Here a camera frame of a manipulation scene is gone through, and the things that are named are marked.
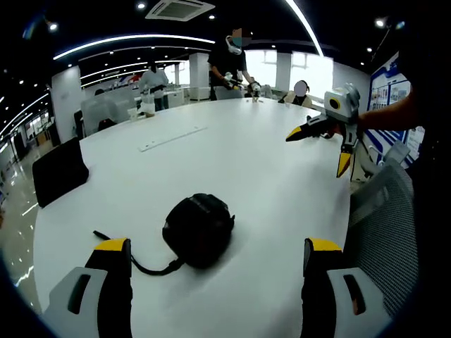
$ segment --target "air conditioner vent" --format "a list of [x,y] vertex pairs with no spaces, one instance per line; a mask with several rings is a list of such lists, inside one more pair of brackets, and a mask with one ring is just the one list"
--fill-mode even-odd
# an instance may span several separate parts
[[189,21],[211,9],[214,5],[197,0],[162,0],[146,15],[146,19]]

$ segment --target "gray chair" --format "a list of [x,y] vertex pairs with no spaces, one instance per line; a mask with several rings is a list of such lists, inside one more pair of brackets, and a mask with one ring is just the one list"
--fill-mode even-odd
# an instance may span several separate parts
[[128,120],[128,109],[135,108],[131,87],[96,95],[82,102],[83,124],[87,136],[98,131],[99,122],[110,119],[115,123]]
[[351,196],[347,266],[361,268],[382,291],[391,318],[419,276],[413,198],[410,177],[392,158]]

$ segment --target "person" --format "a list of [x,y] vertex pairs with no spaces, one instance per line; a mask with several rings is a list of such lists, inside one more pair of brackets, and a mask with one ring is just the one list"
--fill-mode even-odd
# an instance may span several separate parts
[[235,29],[232,35],[215,44],[214,50],[209,56],[210,83],[212,91],[218,100],[238,99],[243,97],[240,90],[233,90],[230,82],[226,79],[226,74],[232,74],[232,81],[239,82],[238,71],[242,72],[246,81],[252,86],[255,79],[247,72],[246,54],[242,46],[250,43],[250,34],[242,28]]
[[311,108],[312,102],[311,99],[307,96],[307,93],[310,92],[310,87],[305,80],[301,80],[305,83],[307,87],[307,91],[304,96],[297,96],[294,91],[289,91],[282,99],[279,100],[280,104],[296,104],[298,106],[302,106],[305,108]]
[[437,238],[448,238],[449,198],[443,184],[447,180],[450,84],[446,76],[449,71],[442,68],[447,63],[447,45],[434,41],[438,40],[437,32],[446,30],[447,19],[438,17],[443,11],[437,11],[433,3],[418,1],[409,4],[409,8],[414,12],[398,33],[403,45],[397,66],[410,81],[412,90],[396,104],[364,113],[357,121],[359,133],[372,129],[409,130],[417,126],[425,129],[412,175],[419,281],[394,324],[383,333],[385,337],[406,337],[408,333],[417,336],[420,332],[439,335],[442,332],[439,327],[447,325],[447,311],[442,310],[442,304],[450,287],[448,278],[440,275],[446,269],[449,248],[439,244],[443,240]]
[[142,74],[140,79],[140,93],[143,95],[146,89],[149,89],[149,93],[154,95],[155,111],[162,111],[165,109],[163,89],[168,85],[169,80],[164,70],[157,69],[153,60],[150,60],[149,64],[149,70]]

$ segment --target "black chair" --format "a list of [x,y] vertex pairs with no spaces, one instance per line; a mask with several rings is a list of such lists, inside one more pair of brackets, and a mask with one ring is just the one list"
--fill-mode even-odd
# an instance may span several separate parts
[[101,132],[102,130],[113,127],[114,125],[117,125],[117,123],[113,122],[110,118],[107,118],[99,122],[99,131]]
[[37,203],[42,208],[86,183],[89,176],[77,138],[34,162],[32,171]]
[[84,127],[83,127],[83,113],[82,111],[77,111],[73,114],[73,119],[75,121],[75,131],[77,132],[78,139],[83,139],[85,137]]

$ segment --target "window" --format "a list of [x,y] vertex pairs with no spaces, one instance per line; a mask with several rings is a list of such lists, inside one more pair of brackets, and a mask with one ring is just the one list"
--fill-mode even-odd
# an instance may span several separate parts
[[324,93],[332,89],[333,60],[319,55],[293,52],[290,90],[293,90],[300,80],[309,84],[312,96],[323,99]]
[[190,84],[190,62],[180,62],[178,73],[179,85],[189,85]]
[[277,51],[246,51],[247,71],[262,86],[276,86]]
[[169,65],[164,68],[164,72],[166,77],[168,77],[169,83],[175,84],[175,66]]

